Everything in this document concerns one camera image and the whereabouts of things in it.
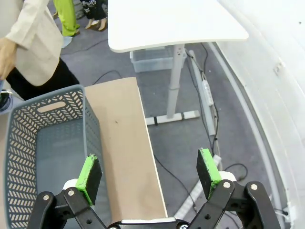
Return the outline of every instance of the beige jacket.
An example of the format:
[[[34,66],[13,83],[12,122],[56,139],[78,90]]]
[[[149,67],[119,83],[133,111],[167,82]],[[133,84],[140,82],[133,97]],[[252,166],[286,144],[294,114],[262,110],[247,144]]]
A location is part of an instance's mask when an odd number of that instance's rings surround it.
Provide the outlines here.
[[[48,8],[49,0],[0,0],[0,38],[16,42],[16,68],[35,86],[53,75],[62,35]]]

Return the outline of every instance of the green pants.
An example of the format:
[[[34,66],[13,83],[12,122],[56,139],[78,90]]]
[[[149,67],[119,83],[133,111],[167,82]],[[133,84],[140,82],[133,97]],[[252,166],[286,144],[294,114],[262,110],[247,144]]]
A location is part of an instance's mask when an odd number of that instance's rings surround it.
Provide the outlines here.
[[[76,22],[73,0],[54,0],[55,8],[62,24],[62,35],[73,36],[80,27]]]

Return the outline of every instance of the bolt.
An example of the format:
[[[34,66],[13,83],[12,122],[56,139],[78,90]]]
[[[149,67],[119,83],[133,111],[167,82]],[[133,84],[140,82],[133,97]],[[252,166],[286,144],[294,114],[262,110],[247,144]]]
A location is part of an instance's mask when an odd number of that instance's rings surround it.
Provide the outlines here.
[[[44,195],[43,196],[43,200],[48,200],[49,199],[49,196],[48,195]]]
[[[68,195],[69,195],[69,196],[73,196],[73,195],[74,195],[74,191],[73,191],[73,190],[70,190],[70,191],[68,192]]]
[[[186,225],[186,224],[183,224],[179,227],[179,229],[187,229],[187,228],[188,228],[188,225]]]
[[[225,188],[229,188],[229,187],[231,187],[231,185],[230,185],[229,182],[224,182],[224,187],[225,187]]]
[[[257,190],[257,185],[256,185],[256,184],[252,184],[252,185],[251,185],[251,189]]]

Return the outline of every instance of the gray floor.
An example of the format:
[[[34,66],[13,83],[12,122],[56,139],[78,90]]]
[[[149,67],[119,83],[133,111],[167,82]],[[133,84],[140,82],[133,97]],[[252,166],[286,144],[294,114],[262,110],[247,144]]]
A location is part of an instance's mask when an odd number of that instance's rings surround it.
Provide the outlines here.
[[[164,98],[167,98],[170,71],[135,73],[129,59],[129,53],[113,53],[109,49],[107,31],[100,33],[85,30],[83,27],[87,20],[84,18],[79,20],[79,23],[81,24],[81,34],[62,50],[61,57],[80,82],[84,86],[91,85],[102,74],[110,70],[119,71],[122,77],[135,76],[138,80],[146,117],[164,115],[167,103]],[[202,64],[205,57],[202,46],[189,44],[186,48],[194,50],[197,59]],[[270,193],[265,168],[242,107],[213,53],[209,49],[208,52],[206,75],[213,99],[219,110],[219,145],[223,165],[227,167],[237,162],[244,163],[248,167],[249,175],[242,183],[259,180]],[[118,78],[116,73],[109,73],[99,83]],[[199,109],[198,95],[184,65],[176,111],[194,109]],[[189,190],[192,190],[198,180],[196,172],[197,150],[200,147],[209,147],[201,120],[194,119],[150,126],[149,134],[155,155]],[[187,197],[187,193],[160,165],[157,164],[157,167],[168,214],[172,216]],[[244,174],[241,167],[234,167],[231,171],[236,177]],[[202,195],[196,203],[198,209],[204,201]],[[188,220],[193,217],[193,211],[187,215]],[[232,221],[224,216],[221,220],[221,228],[227,227],[236,228]]]

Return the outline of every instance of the person's hand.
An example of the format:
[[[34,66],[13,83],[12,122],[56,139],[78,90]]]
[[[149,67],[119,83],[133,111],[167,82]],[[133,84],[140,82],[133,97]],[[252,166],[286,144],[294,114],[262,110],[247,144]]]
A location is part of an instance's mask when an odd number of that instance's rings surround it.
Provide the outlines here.
[[[17,44],[0,38],[0,80],[5,80],[16,64]]]

